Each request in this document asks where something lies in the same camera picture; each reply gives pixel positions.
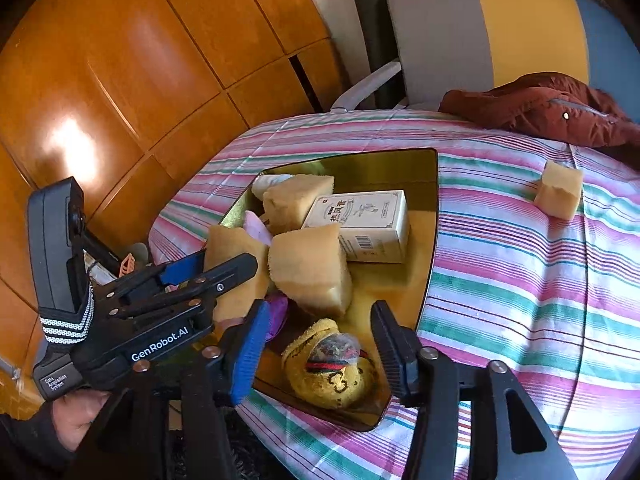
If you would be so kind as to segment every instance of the wooden cabinet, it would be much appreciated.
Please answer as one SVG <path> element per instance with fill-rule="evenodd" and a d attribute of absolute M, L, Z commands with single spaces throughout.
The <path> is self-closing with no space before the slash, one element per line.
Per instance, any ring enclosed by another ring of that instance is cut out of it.
<path fill-rule="evenodd" d="M 314 111 L 287 58 L 251 74 L 229 95 L 249 126 Z"/>
<path fill-rule="evenodd" d="M 257 0 L 287 54 L 328 36 L 312 0 Z"/>
<path fill-rule="evenodd" d="M 169 0 L 225 87 L 282 56 L 255 0 Z"/>
<path fill-rule="evenodd" d="M 135 166 L 102 203 L 89 221 L 89 229 L 113 251 L 123 253 L 146 240 L 156 216 L 178 185 L 153 156 Z"/>
<path fill-rule="evenodd" d="M 213 156 L 247 130 L 227 95 L 219 95 L 178 124 L 153 150 L 179 186 L 186 184 Z"/>
<path fill-rule="evenodd" d="M 312 0 L 33 3 L 0 52 L 0 411 L 39 400 L 30 192 L 73 175 L 122 252 L 249 127 L 327 109 L 339 67 Z"/>
<path fill-rule="evenodd" d="M 334 44 L 329 39 L 318 41 L 300 52 L 298 59 L 320 101 L 322 111 L 329 111 L 346 90 Z"/>

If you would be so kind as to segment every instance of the orange clip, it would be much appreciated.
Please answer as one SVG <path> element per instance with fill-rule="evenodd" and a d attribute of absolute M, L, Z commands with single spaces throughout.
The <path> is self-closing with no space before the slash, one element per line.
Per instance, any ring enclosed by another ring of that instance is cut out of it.
<path fill-rule="evenodd" d="M 131 253 L 127 254 L 127 256 L 124 258 L 124 260 L 120 264 L 120 275 L 118 277 L 121 278 L 125 274 L 132 273 L 135 267 L 136 267 L 136 259 L 133 257 L 133 254 Z"/>

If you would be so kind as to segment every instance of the yellow sponge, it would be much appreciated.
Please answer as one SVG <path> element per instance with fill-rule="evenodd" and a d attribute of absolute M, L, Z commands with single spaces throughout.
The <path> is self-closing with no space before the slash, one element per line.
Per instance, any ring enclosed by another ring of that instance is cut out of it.
<path fill-rule="evenodd" d="M 244 317 L 254 300 L 264 298 L 270 284 L 268 251 L 265 244 L 251 238 L 242 228 L 231 229 L 222 225 L 209 228 L 204 270 L 212 269 L 242 253 L 252 254 L 258 260 L 254 277 L 218 298 L 218 306 L 213 311 L 215 322 Z"/>
<path fill-rule="evenodd" d="M 366 357 L 330 372 L 310 372 L 307 362 L 316 345 L 340 331 L 331 319 L 321 319 L 291 343 L 282 354 L 282 367 L 296 395 L 320 408 L 348 408 L 369 393 L 376 382 Z"/>
<path fill-rule="evenodd" d="M 581 193 L 582 171 L 548 160 L 533 203 L 549 216 L 571 220 L 580 204 Z"/>
<path fill-rule="evenodd" d="M 271 186 L 262 196 L 269 231 L 277 235 L 300 229 L 316 198 L 334 192 L 334 178 L 297 174 Z"/>
<path fill-rule="evenodd" d="M 273 283 L 300 308 L 318 317 L 341 317 L 351 303 L 351 275 L 338 240 L 338 224 L 290 231 L 273 238 Z"/>

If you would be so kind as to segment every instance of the yellow tray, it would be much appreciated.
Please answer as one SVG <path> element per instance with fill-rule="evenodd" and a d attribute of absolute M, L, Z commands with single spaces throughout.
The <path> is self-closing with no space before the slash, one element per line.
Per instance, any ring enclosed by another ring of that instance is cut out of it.
<path fill-rule="evenodd" d="M 371 335 L 370 309 L 376 300 L 386 300 L 398 323 L 415 329 L 431 275 L 438 224 L 438 157 L 431 148 L 337 155 L 287 164 L 266 174 L 330 174 L 336 193 L 403 189 L 409 209 L 410 234 L 403 264 L 350 262 L 353 301 L 338 321 L 341 332 L 355 335 L 376 365 L 378 387 L 359 406 L 348 410 L 324 410 L 296 397 L 282 372 L 280 352 L 308 328 L 310 320 L 302 312 L 290 312 L 283 331 L 260 358 L 254 388 L 273 399 L 318 418 L 356 431 L 369 431 L 382 420 L 391 393 Z M 244 212 L 260 215 L 262 203 L 250 186 L 222 219 L 228 227 L 242 226 Z"/>

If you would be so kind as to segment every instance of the human hand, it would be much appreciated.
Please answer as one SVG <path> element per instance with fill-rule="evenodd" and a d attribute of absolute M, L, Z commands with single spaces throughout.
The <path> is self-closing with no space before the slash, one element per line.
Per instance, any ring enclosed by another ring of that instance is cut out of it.
<path fill-rule="evenodd" d="M 53 427 L 65 449 L 75 451 L 78 448 L 108 398 L 108 392 L 76 390 L 53 401 Z"/>

